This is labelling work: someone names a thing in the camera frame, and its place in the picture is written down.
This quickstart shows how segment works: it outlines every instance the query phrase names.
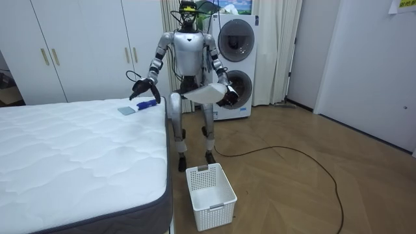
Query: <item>basket handle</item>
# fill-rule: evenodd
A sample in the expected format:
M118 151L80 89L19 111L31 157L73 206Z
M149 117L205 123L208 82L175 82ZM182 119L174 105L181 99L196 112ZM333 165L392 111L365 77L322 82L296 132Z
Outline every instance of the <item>basket handle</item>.
M198 171L199 171L199 172L202 172L202 171L204 171L204 170L208 170L208 165L203 165L203 166L199 166L199 167L198 167Z
M212 206L210 206L209 207L209 210L210 211L215 211L215 210L217 210L217 209L221 209L221 208L223 208L224 207L224 204L223 203L219 203L219 204L216 204L216 205L212 205Z

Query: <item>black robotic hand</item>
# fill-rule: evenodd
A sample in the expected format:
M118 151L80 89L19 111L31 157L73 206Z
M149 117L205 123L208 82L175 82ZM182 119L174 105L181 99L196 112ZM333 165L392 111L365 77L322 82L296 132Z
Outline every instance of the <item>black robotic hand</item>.
M156 99L157 103L161 102L161 95L159 91L156 88L156 85L153 84L153 81L151 79L145 78L138 80L135 85L133 85L133 93L130 95L130 100L133 98L143 94L144 92L148 91L150 89L151 93Z
M220 107L223 107L225 105L233 106L234 104L236 104L239 101L239 95L233 89L233 87L227 85L227 89L228 89L228 91L226 92L224 98L221 101L216 103Z

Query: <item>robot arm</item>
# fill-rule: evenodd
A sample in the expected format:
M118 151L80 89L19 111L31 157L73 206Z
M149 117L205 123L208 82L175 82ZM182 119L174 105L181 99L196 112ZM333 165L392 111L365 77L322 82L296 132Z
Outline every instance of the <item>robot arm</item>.
M210 34L204 34L205 44L208 46L209 54L213 60L213 68L218 76L218 82L223 85L229 85L228 76L221 60L218 58L218 51L215 46L215 39Z
M209 54L213 60L213 68L218 76L218 83L227 86L227 93L225 94L223 100L219 101L217 104L221 107L224 105L234 105L239 100L239 95L230 86L230 82L228 80L227 72L224 66L222 65L221 60L218 58L218 51L216 50L215 46L215 39L210 34L204 34L205 45L208 46Z
M157 103L161 102L161 96L159 91L156 88L157 76L159 71L163 67L163 57L166 54L168 45L172 43L174 39L174 34L172 32L166 32L162 35L157 45L155 58L151 61L148 76L146 78L139 79L133 86L133 93L130 96L130 100L139 96L140 94L151 90L152 94L155 96Z
M166 54L166 50L168 49L168 45L171 44L174 40L174 34L172 32L165 32L161 39L159 40L159 44L157 45L156 55L155 58L150 63L150 68L148 72L148 79L153 81L153 84L157 84L157 76L159 75L159 71L163 67L163 57Z

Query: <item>humanoid robot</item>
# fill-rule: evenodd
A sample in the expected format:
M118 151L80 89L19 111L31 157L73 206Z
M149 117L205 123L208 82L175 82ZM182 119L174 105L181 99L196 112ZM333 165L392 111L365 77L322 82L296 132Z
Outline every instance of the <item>humanoid robot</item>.
M199 88L196 82L196 76L201 70L201 64L203 60L203 49L207 47L212 63L211 66L215 70L218 76L218 83L227 87L224 98L217 102L218 105L234 105L238 102L239 96L230 86L226 68L223 67L222 62L218 59L218 51L215 46L215 39L212 35L202 33L194 29L194 21L200 13L197 9L196 3L193 0L182 0L179 12L181 15L180 30L174 32L166 32L159 40L159 44L156 49L155 58L152 60L146 78L141 78L133 86L133 94L130 99L137 97L138 95L151 90L156 100L160 102L160 95L155 87L157 84L157 77L159 71L163 66L163 57L166 54L166 50L170 44L173 45L176 55L176 66L179 69L180 74L183 76L181 86L179 90L176 90L170 94L170 104L172 108L172 125L175 136L175 146L179 153L179 166L178 170L184 172L187 168L187 162L185 158L185 152L187 146L185 144L186 132L182 128L182 99L183 94L193 91ZM212 154L214 148L214 117L213 117L213 104L203 104L202 111L205 120L205 127L202 127L202 133L205 137L205 158L208 164L215 163L215 159Z

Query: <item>white wardrobe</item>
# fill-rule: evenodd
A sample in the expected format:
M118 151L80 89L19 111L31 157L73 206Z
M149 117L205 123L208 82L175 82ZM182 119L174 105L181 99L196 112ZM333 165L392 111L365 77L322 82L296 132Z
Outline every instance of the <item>white wardrobe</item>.
M125 72L147 75L162 33L158 0L0 1L0 50L28 105L127 98ZM166 68L157 86L169 94Z

